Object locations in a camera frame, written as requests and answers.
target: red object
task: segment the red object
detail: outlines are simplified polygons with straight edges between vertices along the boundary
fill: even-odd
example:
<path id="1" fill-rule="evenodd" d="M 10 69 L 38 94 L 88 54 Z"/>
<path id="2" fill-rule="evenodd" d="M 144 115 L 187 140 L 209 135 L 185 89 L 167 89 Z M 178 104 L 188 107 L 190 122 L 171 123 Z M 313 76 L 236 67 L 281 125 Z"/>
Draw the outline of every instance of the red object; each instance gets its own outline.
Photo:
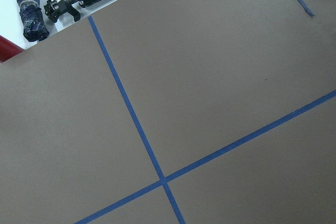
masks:
<path id="1" fill-rule="evenodd" d="M 23 51 L 21 47 L 0 35 L 0 63 Z"/>

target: plaid umbrella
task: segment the plaid umbrella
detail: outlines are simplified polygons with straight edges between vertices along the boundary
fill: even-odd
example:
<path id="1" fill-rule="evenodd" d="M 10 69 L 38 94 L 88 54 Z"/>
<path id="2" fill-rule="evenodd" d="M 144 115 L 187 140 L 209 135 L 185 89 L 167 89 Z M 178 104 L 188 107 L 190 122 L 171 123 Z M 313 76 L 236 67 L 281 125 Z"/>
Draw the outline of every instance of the plaid umbrella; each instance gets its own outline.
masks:
<path id="1" fill-rule="evenodd" d="M 24 26 L 23 35 L 29 42 L 44 40 L 49 32 L 43 22 L 40 0 L 16 0 Z"/>

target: gray floor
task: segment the gray floor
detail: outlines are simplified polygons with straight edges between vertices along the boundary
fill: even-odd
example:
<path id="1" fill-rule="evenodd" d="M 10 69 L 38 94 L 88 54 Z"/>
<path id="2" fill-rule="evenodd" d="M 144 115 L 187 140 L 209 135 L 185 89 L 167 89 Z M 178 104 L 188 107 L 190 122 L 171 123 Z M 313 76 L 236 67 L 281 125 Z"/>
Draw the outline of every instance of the gray floor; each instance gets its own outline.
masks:
<path id="1" fill-rule="evenodd" d="M 336 7 L 304 1 L 120 0 L 1 64 L 0 222 L 333 223 Z"/>

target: folded umbrella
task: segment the folded umbrella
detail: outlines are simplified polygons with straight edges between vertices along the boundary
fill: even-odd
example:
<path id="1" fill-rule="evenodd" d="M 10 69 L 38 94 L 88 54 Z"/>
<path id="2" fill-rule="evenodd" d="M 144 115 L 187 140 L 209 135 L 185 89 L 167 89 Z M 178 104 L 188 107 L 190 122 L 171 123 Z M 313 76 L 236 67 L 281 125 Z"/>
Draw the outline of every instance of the folded umbrella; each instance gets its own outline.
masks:
<path id="1" fill-rule="evenodd" d="M 16 0 L 24 26 L 23 35 L 29 42 L 44 40 L 49 32 L 44 24 L 40 0 Z"/>

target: umbrella strap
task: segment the umbrella strap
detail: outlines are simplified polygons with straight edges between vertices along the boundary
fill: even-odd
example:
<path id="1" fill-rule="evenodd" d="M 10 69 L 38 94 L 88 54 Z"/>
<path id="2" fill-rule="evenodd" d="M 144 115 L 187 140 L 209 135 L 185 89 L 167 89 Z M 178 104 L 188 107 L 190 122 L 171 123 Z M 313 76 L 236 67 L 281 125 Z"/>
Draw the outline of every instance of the umbrella strap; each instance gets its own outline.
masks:
<path id="1" fill-rule="evenodd" d="M 25 4 L 25 3 L 31 3 L 32 5 L 35 5 L 36 7 L 40 7 L 40 5 L 34 0 L 23 0 L 20 3 L 20 9 L 21 9 L 22 4 Z"/>

